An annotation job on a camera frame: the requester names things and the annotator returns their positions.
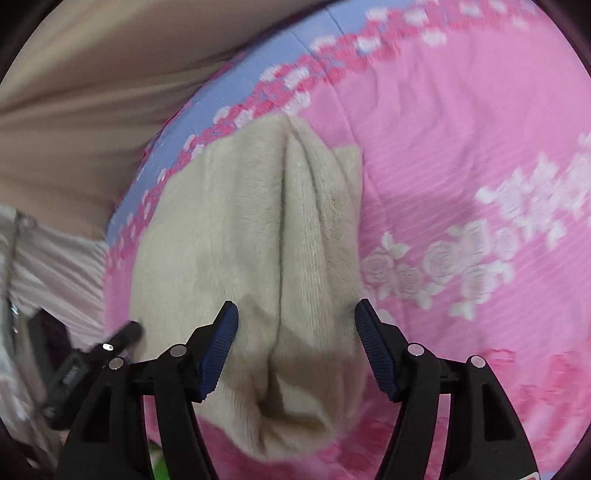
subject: green object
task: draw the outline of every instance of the green object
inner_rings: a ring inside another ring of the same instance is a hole
[[[150,461],[152,462],[152,470],[154,471],[155,480],[170,480],[168,477],[168,469],[162,454],[162,448],[153,442],[148,446],[150,451]]]
[[[168,469],[166,468],[166,462],[164,461],[164,457],[162,457],[154,465],[154,478],[156,480],[169,480]]]

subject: bed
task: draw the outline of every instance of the bed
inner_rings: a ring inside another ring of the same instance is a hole
[[[587,71],[529,0],[325,7],[238,55],[150,142],[108,228],[106,328],[128,320],[135,254],[168,179],[260,116],[301,116],[329,147],[363,149],[361,275],[382,321],[438,356],[487,358],[549,478],[591,420],[586,105]],[[432,480],[448,409],[444,398]],[[352,432],[271,466],[202,432],[223,479],[369,479],[396,415],[370,379]],[[150,405],[147,427],[157,439]]]

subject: beige fabric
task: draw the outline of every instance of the beige fabric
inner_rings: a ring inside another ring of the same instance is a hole
[[[141,150],[237,46],[319,0],[64,0],[0,85],[0,202],[101,238]]]
[[[174,176],[141,239],[137,359],[185,342],[234,301],[238,334],[196,411],[256,458],[311,452],[354,421],[360,183],[356,147],[333,153],[304,120],[264,117]]]

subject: metal screw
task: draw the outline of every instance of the metal screw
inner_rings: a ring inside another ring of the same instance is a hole
[[[45,407],[43,409],[43,414],[48,418],[52,419],[53,416],[56,414],[56,409],[53,407]]]
[[[123,361],[123,359],[120,356],[116,356],[113,360],[111,360],[109,362],[109,368],[111,370],[117,370],[117,369],[120,369],[124,363],[125,362]]]
[[[175,345],[170,349],[170,355],[172,356],[179,357],[183,356],[185,353],[187,353],[187,347],[184,345]]]
[[[470,358],[470,363],[474,365],[476,368],[483,368],[486,365],[486,360],[484,360],[481,356],[475,355]]]
[[[421,356],[423,353],[425,353],[425,349],[418,343],[411,343],[408,346],[408,353],[414,356]]]

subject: beige curtain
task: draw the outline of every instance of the beige curtain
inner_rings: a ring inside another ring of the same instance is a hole
[[[141,151],[237,47],[319,0],[64,0],[0,85],[0,202],[99,239]]]

